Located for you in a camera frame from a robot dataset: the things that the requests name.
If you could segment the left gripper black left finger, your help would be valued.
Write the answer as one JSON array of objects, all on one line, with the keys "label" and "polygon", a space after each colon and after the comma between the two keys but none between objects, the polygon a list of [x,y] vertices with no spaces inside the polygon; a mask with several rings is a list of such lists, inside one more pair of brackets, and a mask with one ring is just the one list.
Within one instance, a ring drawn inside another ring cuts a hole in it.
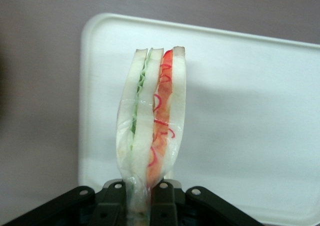
[{"label": "left gripper black left finger", "polygon": [[125,225],[126,191],[120,179],[99,192],[78,186],[5,225]]}]

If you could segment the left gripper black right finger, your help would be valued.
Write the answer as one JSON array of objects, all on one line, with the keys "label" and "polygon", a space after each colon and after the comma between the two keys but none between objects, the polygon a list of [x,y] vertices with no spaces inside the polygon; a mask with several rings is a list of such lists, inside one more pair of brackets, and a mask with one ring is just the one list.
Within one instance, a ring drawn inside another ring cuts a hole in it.
[{"label": "left gripper black right finger", "polygon": [[183,191],[180,182],[162,180],[151,191],[151,225],[262,225],[202,186]]}]

